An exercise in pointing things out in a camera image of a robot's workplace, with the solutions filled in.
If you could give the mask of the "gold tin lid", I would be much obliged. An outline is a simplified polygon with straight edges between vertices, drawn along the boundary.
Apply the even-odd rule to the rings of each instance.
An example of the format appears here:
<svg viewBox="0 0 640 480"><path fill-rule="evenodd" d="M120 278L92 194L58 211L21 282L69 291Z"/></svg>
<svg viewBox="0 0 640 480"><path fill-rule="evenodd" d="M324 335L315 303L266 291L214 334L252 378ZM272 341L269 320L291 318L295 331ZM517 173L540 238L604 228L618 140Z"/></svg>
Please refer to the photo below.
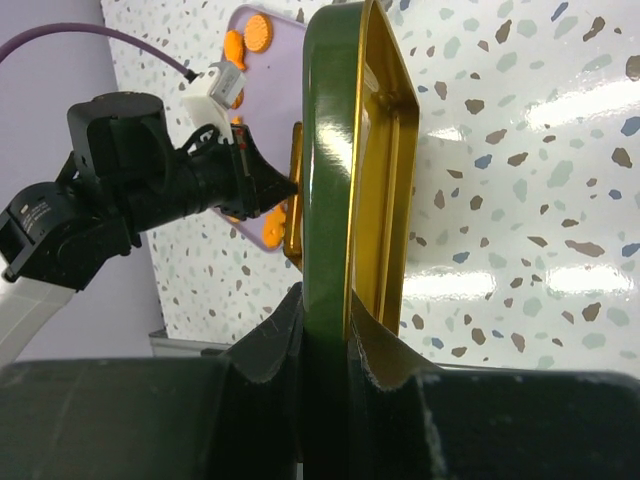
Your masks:
<svg viewBox="0 0 640 480"><path fill-rule="evenodd" d="M361 304L399 328L419 104L377 1L332 4L303 47L306 328L330 345Z"/></svg>

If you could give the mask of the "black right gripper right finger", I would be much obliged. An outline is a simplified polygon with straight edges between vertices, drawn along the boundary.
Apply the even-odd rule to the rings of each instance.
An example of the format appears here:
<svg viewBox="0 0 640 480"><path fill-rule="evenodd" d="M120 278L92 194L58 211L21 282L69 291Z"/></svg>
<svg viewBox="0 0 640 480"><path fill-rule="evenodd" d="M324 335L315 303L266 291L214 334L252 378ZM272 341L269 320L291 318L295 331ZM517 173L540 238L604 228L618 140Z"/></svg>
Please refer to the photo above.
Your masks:
<svg viewBox="0 0 640 480"><path fill-rule="evenodd" d="M635 479L639 382L608 371L444 369L351 307L354 479Z"/></svg>

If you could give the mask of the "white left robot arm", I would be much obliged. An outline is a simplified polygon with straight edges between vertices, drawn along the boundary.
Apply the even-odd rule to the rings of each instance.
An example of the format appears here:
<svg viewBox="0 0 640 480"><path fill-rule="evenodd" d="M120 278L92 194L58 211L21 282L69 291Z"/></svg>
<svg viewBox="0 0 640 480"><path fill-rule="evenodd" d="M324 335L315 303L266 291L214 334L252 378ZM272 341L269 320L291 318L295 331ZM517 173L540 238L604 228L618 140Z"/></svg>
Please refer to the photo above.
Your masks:
<svg viewBox="0 0 640 480"><path fill-rule="evenodd" d="M56 179L21 190L1 213L1 361L144 232L210 208L255 219L297 192L245 125L169 136L162 100L113 92L72 106L72 149Z"/></svg>

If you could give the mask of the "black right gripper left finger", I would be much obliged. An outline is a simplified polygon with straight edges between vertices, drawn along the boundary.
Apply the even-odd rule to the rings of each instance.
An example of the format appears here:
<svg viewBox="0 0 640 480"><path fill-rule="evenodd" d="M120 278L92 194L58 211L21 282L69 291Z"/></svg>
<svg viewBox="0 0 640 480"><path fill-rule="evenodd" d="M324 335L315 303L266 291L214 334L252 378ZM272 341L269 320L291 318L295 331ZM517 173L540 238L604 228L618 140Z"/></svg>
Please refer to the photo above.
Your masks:
<svg viewBox="0 0 640 480"><path fill-rule="evenodd" d="M302 287L225 352L16 363L5 479L293 479Z"/></svg>

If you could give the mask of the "green gold cookie tin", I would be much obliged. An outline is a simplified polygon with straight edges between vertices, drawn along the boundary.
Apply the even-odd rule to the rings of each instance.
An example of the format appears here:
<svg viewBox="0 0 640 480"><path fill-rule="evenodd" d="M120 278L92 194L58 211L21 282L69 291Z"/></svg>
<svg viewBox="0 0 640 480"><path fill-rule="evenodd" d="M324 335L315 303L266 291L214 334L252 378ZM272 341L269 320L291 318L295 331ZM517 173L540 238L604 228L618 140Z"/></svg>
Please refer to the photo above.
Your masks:
<svg viewBox="0 0 640 480"><path fill-rule="evenodd" d="M293 127L289 180L295 184L296 193L287 200L283 251L287 259L298 270L302 270L303 127L301 122L296 122Z"/></svg>

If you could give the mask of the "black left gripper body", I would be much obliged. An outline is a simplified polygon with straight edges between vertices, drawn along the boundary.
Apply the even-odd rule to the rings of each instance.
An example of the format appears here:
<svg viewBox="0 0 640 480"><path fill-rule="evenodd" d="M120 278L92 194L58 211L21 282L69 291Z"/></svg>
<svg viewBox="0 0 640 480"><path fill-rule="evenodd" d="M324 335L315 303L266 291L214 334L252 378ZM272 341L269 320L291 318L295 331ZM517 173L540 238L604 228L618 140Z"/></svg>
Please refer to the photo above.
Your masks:
<svg viewBox="0 0 640 480"><path fill-rule="evenodd" d="M260 215L260 156L245 124L231 124L231 139L212 124L196 129L184 144L188 159L204 175L207 205L237 220Z"/></svg>

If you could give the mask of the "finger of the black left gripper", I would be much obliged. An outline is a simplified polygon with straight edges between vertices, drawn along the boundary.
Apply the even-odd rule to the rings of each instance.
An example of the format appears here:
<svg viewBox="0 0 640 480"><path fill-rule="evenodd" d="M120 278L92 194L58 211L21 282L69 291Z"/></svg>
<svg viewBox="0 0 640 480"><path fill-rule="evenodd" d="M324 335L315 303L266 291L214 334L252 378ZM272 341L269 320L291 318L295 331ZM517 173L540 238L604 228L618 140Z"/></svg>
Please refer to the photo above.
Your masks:
<svg viewBox="0 0 640 480"><path fill-rule="evenodd" d="M259 152L249 129L244 130L249 174L254 181L260 215L296 194L296 184L269 164Z"/></svg>

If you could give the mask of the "lilac plastic tray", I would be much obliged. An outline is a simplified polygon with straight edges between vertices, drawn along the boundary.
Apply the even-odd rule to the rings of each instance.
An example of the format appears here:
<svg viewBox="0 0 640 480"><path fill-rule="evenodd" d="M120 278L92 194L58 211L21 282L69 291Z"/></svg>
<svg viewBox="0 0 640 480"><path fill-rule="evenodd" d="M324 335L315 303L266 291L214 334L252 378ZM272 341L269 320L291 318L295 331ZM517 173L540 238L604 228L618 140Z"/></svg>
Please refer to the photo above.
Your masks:
<svg viewBox="0 0 640 480"><path fill-rule="evenodd" d="M244 101L237 109L228 111L231 124L248 126L252 138L265 160L281 174L289 178L293 127L302 120L302 43L305 27L293 20L253 6L238 8L231 16L228 30L237 30L244 36L249 18L255 14L267 15L272 24L274 37L270 47L263 53L254 53L245 46L244 62L247 69ZM237 220L219 215L235 226L256 246L265 252L262 241L265 215L246 220Z"/></svg>

